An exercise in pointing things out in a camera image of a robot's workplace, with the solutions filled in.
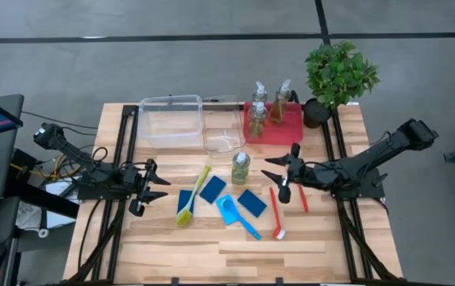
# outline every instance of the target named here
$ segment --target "green leaves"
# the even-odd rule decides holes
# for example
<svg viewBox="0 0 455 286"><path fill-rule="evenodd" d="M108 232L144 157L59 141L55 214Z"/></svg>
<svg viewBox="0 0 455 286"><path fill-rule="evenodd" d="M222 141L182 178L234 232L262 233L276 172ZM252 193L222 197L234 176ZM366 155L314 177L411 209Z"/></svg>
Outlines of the green leaves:
<svg viewBox="0 0 455 286"><path fill-rule="evenodd" d="M322 69L322 71L321 71L322 80L324 80L325 82L329 82L331 80L330 74L331 74L331 68L329 66Z"/></svg>
<svg viewBox="0 0 455 286"><path fill-rule="evenodd" d="M344 63L341 62L341 63L339 63L338 66L337 66L337 72L341 72L341 71L343 71L343 70L344 70Z"/></svg>
<svg viewBox="0 0 455 286"><path fill-rule="evenodd" d="M364 59L360 52L349 53L356 47L350 42L321 46L310 52L307 63L307 85L317 100L331 109L372 92L380 83L377 66Z"/></svg>
<svg viewBox="0 0 455 286"><path fill-rule="evenodd" d="M361 53L357 53L354 57L353 57L353 62L354 64L356 65L356 68L361 70L361 68L363 67L363 55L361 55Z"/></svg>

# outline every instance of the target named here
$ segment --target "red toothbrush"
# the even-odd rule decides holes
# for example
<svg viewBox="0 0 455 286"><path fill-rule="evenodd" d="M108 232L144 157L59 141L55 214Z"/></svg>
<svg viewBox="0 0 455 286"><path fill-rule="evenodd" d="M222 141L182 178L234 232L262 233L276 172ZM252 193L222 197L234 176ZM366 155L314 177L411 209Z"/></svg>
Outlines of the red toothbrush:
<svg viewBox="0 0 455 286"><path fill-rule="evenodd" d="M273 191L272 187L269 188L269 192L272 195L272 205L273 205L273 211L275 212L275 220L276 220L276 228L275 228L275 231L273 231L273 238L281 240L283 238L283 236L285 236L285 230L282 230L282 226L280 225L278 207L276 207L275 192Z"/></svg>

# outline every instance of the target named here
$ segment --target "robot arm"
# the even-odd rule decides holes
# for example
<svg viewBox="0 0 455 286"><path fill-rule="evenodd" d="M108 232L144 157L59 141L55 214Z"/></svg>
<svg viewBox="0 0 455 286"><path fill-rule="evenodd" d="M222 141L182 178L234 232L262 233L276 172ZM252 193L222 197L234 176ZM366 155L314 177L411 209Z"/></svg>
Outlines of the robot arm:
<svg viewBox="0 0 455 286"><path fill-rule="evenodd" d="M41 128L33 135L33 140L44 149L61 151L65 156L86 169L77 183L79 194L81 190L93 189L95 196L102 196L100 190L122 195L137 194L129 206L129 211L136 216L142 216L145 207L142 203L150 203L155 199L166 196L161 191L150 191L149 182L155 184L170 185L169 182L156 175L156 163L153 159L145 162L144 169L136 168L132 164L122 167L113 163L105 163L94 160L90 154L85 153L67 141L63 128L52 123L43 123ZM139 171L145 170L144 176Z"/></svg>
<svg viewBox="0 0 455 286"><path fill-rule="evenodd" d="M354 157L308 167L307 162L299 158L300 146L294 143L290 154L266 159L269 163L287 166L287 176L276 175L265 170L262 172L278 184L279 200L282 203L289 203L291 199L291 191L288 187L290 182L323 191L352 191L361 185L367 172L405 150L426 149L437 137L437 133L430 130L424 122L410 119L394 133L390 133L388 138Z"/></svg>

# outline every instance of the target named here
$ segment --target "potted plant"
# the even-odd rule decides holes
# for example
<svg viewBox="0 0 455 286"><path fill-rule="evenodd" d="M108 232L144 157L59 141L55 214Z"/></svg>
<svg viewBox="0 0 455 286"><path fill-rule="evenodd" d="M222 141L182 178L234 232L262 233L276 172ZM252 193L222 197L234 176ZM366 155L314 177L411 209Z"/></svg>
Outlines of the potted plant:
<svg viewBox="0 0 455 286"><path fill-rule="evenodd" d="M308 87L315 98L304 107L304 124L319 127L331 117L331 110L346 104L351 98L361 97L366 90L372 92L380 82L377 66L364 59L353 43L321 44L307 60Z"/></svg>

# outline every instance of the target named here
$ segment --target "gray concrete floor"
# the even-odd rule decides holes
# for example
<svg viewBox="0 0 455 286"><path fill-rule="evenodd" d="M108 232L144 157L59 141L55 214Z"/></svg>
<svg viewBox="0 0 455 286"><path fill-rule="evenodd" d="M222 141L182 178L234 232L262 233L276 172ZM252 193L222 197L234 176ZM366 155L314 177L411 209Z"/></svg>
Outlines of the gray concrete floor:
<svg viewBox="0 0 455 286"><path fill-rule="evenodd" d="M324 8L331 33L455 32L455 1L325 0ZM319 31L314 2L305 0L0 0L0 37ZM405 277L455 284L455 164L442 158L455 149L455 39L353 42L380 66L382 83L360 100L370 139L408 118L424 120L440 135L432 148L404 153L381 171L389 173L384 187ZM300 98L308 99L303 61L320 43L0 44L0 95L21 93L27 111L93 126L104 102L168 94L246 100L255 80L273 90L290 78ZM17 147L42 160L54 156L33 144L42 121L23 120ZM93 142L67 137L78 146ZM70 227L54 232L71 237ZM25 239L32 252L23 257L20 278L58 281L66 247L48 240L35 250L34 238ZM37 263L42 257L45 265ZM52 271L35 271L49 265Z"/></svg>

